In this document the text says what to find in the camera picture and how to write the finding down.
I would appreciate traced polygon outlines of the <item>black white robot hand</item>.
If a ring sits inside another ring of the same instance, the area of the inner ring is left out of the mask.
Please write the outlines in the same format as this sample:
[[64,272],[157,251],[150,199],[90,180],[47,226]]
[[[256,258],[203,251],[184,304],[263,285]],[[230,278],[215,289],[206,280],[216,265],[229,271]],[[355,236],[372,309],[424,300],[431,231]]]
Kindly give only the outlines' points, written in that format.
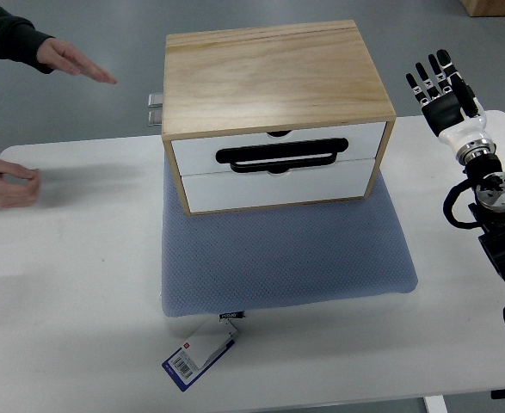
[[[428,62],[434,80],[428,76],[420,62],[416,63],[416,70],[431,102],[428,102],[424,90],[411,73],[406,74],[406,80],[422,106],[422,114],[429,128],[442,144],[451,148],[455,157],[493,154],[494,142],[485,130],[486,113],[464,79],[455,73],[448,51],[440,49],[436,56],[429,54]],[[447,94],[452,88],[455,95]]]

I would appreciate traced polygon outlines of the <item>dark sleeve forearm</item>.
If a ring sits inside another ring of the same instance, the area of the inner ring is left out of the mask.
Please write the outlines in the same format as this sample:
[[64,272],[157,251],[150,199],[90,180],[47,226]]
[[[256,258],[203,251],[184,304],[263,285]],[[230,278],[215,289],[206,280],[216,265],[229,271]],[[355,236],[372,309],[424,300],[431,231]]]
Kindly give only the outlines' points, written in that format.
[[35,29],[29,20],[11,15],[0,7],[0,59],[7,59],[50,74],[53,69],[37,59],[40,46],[51,36]]

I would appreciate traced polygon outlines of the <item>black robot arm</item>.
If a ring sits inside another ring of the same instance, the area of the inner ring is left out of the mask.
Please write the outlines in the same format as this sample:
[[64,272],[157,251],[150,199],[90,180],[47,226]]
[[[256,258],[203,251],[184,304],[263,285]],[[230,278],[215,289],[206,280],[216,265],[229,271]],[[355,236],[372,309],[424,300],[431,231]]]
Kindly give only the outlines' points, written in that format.
[[[486,131],[487,117],[475,93],[445,49],[429,55],[432,73],[416,63],[406,76],[434,136],[463,166],[465,179],[443,202],[447,222],[459,229],[479,228],[479,242],[505,281],[505,170],[496,143]],[[502,311],[505,324],[505,306]]]

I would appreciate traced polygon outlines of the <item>person upper hand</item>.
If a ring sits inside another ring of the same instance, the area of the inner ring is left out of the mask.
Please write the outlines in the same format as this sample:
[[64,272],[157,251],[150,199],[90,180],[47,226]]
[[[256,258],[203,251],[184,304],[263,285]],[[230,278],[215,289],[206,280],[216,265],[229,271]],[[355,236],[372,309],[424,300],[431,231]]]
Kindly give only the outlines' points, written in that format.
[[70,42],[56,38],[46,39],[38,48],[37,61],[54,71],[72,76],[86,76],[98,83],[117,84],[117,79],[89,59]]

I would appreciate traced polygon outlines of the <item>person lower hand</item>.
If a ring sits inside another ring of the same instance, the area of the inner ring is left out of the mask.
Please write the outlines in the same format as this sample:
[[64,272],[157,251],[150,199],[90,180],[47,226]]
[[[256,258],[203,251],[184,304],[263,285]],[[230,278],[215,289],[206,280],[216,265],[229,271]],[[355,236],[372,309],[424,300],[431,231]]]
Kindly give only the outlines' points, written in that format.
[[39,198],[40,171],[0,160],[0,207],[30,207]]

